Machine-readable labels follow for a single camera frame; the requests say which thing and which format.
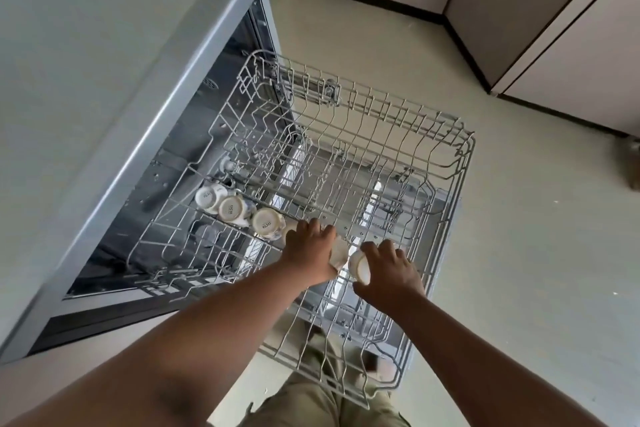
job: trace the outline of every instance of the floor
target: floor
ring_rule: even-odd
[[[435,302],[608,424],[640,422],[640,194],[616,140],[488,96],[441,26],[351,0],[271,4],[286,56],[476,131]],[[287,375],[257,356],[212,419],[235,425]],[[467,425],[419,356],[393,402],[413,425]]]

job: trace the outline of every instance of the person's left arm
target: person's left arm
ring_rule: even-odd
[[[334,238],[333,227],[300,221],[279,261],[175,314],[9,425],[203,425],[298,294],[335,277]]]

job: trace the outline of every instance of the gray countertop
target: gray countertop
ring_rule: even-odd
[[[28,351],[250,2],[0,0],[1,361]]]

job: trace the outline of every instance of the lower dish rack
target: lower dish rack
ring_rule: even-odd
[[[256,51],[209,136],[129,254],[127,263],[149,272],[140,288],[186,295],[278,258],[277,243],[196,206],[198,188],[221,182],[287,218],[335,225],[349,254],[364,241],[393,240],[431,292],[475,145],[460,119]],[[352,281],[344,268],[304,291],[260,350],[368,407],[377,391],[399,386],[412,345],[391,318],[355,295]],[[309,324],[323,328],[323,345],[310,344]],[[302,358],[308,348],[341,373],[313,370]],[[388,378],[366,372],[370,354],[390,366]]]

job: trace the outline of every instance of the dishwasher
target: dishwasher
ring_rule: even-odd
[[[350,254],[391,239],[432,291],[473,133],[452,115],[277,54],[265,20],[254,0],[31,354],[181,309],[275,261],[277,242],[196,206],[212,183],[290,220],[334,225]],[[367,408],[375,392],[398,388],[412,345],[352,285],[343,268],[304,291],[260,352]],[[324,349],[344,372],[337,380],[301,361],[309,325],[339,344]],[[393,378],[368,377],[365,351]]]

